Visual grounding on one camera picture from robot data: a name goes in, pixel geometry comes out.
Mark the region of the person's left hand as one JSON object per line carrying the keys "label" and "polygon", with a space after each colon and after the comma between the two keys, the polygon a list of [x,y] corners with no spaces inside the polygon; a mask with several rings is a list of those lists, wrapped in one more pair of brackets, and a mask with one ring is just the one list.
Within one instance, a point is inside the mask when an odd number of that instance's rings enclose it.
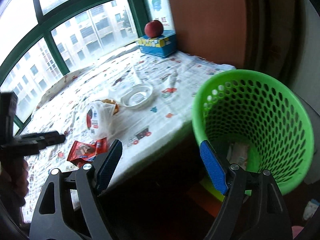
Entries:
{"label": "person's left hand", "polygon": [[5,207],[20,208],[25,205],[25,197],[29,192],[28,163],[18,158],[7,165],[1,163],[1,201]]}

